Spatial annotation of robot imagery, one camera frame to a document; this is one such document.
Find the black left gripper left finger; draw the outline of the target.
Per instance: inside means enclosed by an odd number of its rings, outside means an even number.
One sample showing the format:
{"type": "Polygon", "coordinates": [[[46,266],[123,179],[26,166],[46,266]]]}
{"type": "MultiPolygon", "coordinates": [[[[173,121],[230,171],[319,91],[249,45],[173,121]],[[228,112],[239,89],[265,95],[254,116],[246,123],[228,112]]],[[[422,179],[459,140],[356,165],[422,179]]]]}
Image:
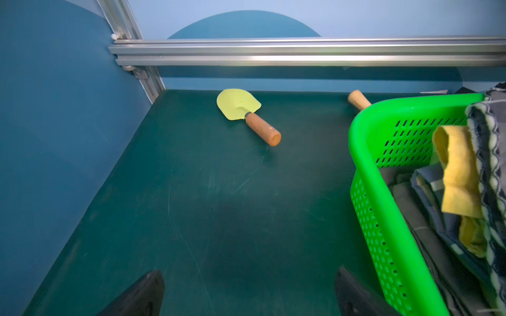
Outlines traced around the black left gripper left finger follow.
{"type": "Polygon", "coordinates": [[[162,309],[165,281],[160,270],[149,271],[97,315],[151,315],[162,309]]]}

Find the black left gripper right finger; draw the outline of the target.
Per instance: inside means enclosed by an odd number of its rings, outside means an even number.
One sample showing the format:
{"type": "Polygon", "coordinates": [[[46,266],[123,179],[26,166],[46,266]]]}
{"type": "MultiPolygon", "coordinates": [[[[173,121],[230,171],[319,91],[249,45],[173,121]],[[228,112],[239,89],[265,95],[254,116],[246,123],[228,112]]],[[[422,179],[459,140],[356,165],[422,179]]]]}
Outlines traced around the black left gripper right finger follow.
{"type": "Polygon", "coordinates": [[[341,315],[401,315],[345,267],[336,273],[334,291],[341,315]]]}

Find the dark grey checked pillowcase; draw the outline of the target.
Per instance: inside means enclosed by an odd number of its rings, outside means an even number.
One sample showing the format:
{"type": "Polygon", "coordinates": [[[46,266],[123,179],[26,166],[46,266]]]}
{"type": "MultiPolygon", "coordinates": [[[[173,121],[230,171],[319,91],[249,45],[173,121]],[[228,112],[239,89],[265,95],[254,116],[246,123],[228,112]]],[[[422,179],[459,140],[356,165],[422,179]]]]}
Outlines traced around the dark grey checked pillowcase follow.
{"type": "Polygon", "coordinates": [[[420,166],[387,167],[381,174],[403,214],[419,250],[452,315],[494,315],[478,280],[430,224],[426,210],[411,186],[411,176],[420,166]]]}

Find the navy blue pillowcase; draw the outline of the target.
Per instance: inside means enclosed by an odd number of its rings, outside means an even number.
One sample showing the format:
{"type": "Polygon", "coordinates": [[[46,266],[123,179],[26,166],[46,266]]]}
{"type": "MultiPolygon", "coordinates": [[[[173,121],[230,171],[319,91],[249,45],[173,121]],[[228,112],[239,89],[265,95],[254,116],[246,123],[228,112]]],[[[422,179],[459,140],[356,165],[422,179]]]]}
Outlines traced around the navy blue pillowcase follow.
{"type": "Polygon", "coordinates": [[[459,240],[461,216],[442,211],[445,192],[443,177],[444,170],[440,164],[428,165],[415,169],[411,176],[411,186],[422,202],[430,224],[443,240],[445,247],[451,250],[478,280],[490,286],[490,274],[485,260],[468,251],[459,240]]]}

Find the yellow cartoon pillowcase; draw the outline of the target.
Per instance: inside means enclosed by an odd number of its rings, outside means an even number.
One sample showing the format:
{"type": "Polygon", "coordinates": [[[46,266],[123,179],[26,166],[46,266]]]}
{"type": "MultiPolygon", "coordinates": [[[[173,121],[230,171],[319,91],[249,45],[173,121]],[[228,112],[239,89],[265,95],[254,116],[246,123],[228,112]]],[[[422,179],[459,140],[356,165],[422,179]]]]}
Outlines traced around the yellow cartoon pillowcase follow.
{"type": "Polygon", "coordinates": [[[458,239],[477,258],[486,256],[484,216],[476,156],[466,126],[439,126],[432,135],[434,151],[444,170],[444,213],[461,217],[458,239]]]}

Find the grey striped cloth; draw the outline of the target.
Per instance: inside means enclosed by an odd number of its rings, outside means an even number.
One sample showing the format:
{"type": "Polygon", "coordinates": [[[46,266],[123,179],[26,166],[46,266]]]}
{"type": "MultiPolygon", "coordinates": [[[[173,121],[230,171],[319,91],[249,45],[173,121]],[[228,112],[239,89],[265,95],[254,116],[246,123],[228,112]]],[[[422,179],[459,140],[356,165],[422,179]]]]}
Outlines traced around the grey striped cloth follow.
{"type": "Polygon", "coordinates": [[[486,262],[495,305],[505,315],[505,83],[484,92],[484,99],[469,105],[465,114],[486,225],[486,262]]]}

